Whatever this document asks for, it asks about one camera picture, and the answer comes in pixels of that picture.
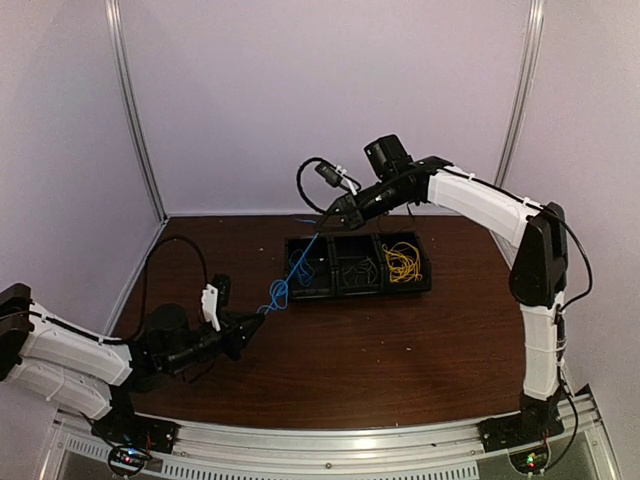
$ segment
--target wooden table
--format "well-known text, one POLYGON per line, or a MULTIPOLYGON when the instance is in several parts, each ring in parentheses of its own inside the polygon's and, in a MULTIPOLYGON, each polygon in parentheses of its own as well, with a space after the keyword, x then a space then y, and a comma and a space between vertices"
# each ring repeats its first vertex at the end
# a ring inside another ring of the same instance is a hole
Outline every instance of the wooden table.
MULTIPOLYGON (((292 304, 272 313, 239 362, 221 357, 195 385, 169 379, 137 395, 145 413, 184 420, 280 428, 414 425, 518 408, 524 333, 508 268, 489 233, 462 217, 386 217, 364 231, 409 228, 433 264, 433 291, 292 304)), ((284 237, 311 233, 292 217, 172 219, 202 248, 210 276, 233 281, 230 310, 269 302, 283 274, 284 237)), ((171 242, 150 266, 148 311, 183 305, 195 322, 202 275, 187 246, 171 242)), ((116 327, 139 316, 137 285, 116 327)))

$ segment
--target white backdrop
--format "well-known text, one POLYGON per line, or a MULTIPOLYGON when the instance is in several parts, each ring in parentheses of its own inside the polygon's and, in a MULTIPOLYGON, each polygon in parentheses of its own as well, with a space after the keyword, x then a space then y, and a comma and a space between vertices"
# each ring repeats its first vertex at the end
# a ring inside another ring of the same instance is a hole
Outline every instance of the white backdrop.
MULTIPOLYGON (((492 180, 528 2, 138 0, 122 4, 133 83, 171 214, 298 213, 310 156, 375 177, 397 133, 492 180)), ((319 179, 309 192, 335 196, 319 179)))
MULTIPOLYGON (((567 311, 568 362, 578 385, 591 383, 625 479, 640 471, 639 24, 638 2, 547 3, 507 182, 563 205, 593 264, 593 294, 567 311)), ((573 296, 586 275, 570 256, 573 296)))
MULTIPOLYGON (((104 3, 2 2, 0 44, 0 290, 104 332, 157 228, 104 3)), ((54 411, 0 384, 0 478, 35 478, 54 411)))

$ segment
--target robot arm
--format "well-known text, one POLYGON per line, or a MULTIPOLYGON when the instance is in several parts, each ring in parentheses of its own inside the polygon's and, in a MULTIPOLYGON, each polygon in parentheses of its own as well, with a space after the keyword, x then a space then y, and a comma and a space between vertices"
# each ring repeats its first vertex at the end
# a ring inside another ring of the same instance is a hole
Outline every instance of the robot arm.
MULTIPOLYGON (((149 432, 163 422, 135 415, 129 394, 151 391, 163 376, 222 353, 238 360, 263 323, 262 314, 224 311, 230 288, 225 275, 205 287, 207 321, 198 330, 189 327, 182 307, 167 304, 147 315, 140 338, 124 341, 57 317, 31 299, 29 287, 15 284, 0 293, 0 381, 78 410, 115 443, 142 438, 145 445, 149 432)), ((165 432, 157 436, 164 439, 165 432)))
MULTIPOLYGON (((553 430, 565 346, 561 308, 567 241, 562 208, 520 199, 438 157, 414 162, 395 135, 371 143, 365 153, 380 182, 337 198, 322 212, 318 228, 354 230, 399 205, 433 203, 477 222, 518 249, 509 277, 525 327, 526 375, 518 428, 532 438, 553 430), (339 227, 331 228, 329 224, 336 218, 339 227)), ((330 166, 325 160, 314 160, 330 166)), ((316 169, 328 183, 335 184, 323 173, 326 170, 316 169)), ((298 189, 302 191, 300 181, 298 189)), ((319 210, 306 195, 302 197, 319 210)))

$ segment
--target zip tie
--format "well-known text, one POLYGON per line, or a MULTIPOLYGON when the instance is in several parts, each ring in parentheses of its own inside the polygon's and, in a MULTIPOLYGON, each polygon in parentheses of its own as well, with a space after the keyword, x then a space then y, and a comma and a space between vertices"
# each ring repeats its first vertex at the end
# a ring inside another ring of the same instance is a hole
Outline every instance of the zip tie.
POLYGON ((528 348, 529 350, 533 350, 534 352, 558 353, 558 352, 562 352, 565 349, 566 344, 564 346, 560 347, 560 348, 553 348, 551 350, 547 350, 547 349, 544 349, 544 348, 538 348, 538 347, 532 347, 530 345, 527 345, 526 343, 524 344, 524 347, 528 348))
POLYGON ((50 395, 48 395, 45 398, 47 402, 50 402, 53 399, 53 397, 55 397, 58 394, 58 392, 62 390, 62 386, 64 385, 64 380, 66 377, 64 375, 64 367, 61 367, 60 370, 62 370, 62 381, 60 382, 60 385, 58 385, 58 388, 56 388, 54 392, 52 392, 50 395))

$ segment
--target black bracket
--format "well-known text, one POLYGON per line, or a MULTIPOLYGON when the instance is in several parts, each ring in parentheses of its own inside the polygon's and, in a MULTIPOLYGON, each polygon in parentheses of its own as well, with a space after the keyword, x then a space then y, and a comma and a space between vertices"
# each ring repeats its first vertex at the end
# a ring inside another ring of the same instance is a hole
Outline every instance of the black bracket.
POLYGON ((520 395, 520 412, 480 422, 478 429, 485 452, 520 447, 564 432, 558 412, 562 389, 558 388, 548 400, 520 395))
POLYGON ((30 305, 31 289, 22 283, 0 293, 0 382, 20 361, 18 354, 33 331, 30 305))

